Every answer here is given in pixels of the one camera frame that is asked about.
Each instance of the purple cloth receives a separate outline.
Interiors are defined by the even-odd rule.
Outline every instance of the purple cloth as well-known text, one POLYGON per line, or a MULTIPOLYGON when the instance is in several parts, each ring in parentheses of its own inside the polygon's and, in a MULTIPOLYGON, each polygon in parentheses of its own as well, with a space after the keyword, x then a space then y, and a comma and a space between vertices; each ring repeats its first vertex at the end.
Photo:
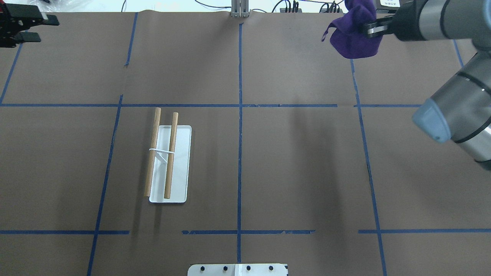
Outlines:
POLYGON ((326 39, 329 28, 335 27, 330 42, 342 56, 363 58, 376 55, 382 36, 367 38, 361 32, 365 23, 377 19, 373 0, 345 0, 345 5, 349 12, 329 24, 322 41, 326 39))

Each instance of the plastic bag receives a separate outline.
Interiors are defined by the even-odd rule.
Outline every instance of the plastic bag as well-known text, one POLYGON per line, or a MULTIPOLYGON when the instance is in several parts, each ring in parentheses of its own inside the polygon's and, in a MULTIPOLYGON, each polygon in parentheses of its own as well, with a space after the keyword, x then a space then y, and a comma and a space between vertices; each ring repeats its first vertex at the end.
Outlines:
POLYGON ((30 5, 36 5, 42 12, 76 12, 82 10, 88 0, 30 0, 30 5))

